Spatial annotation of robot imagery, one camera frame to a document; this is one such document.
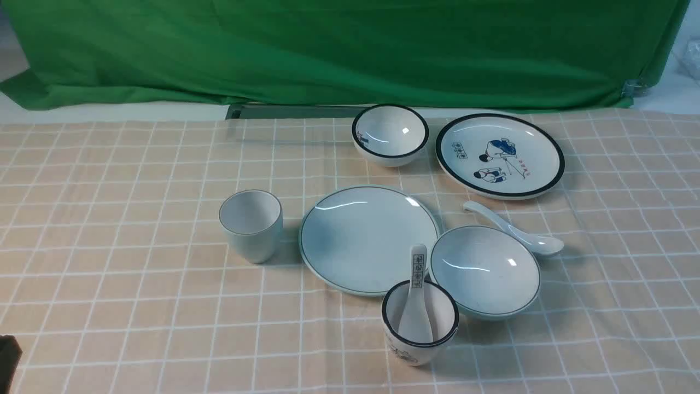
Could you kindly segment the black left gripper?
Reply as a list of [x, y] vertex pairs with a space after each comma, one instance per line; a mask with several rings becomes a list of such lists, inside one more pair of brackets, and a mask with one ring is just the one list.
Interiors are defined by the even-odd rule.
[[0, 359], [1, 393], [10, 393], [16, 369], [22, 357], [22, 349], [13, 335], [2, 335]]

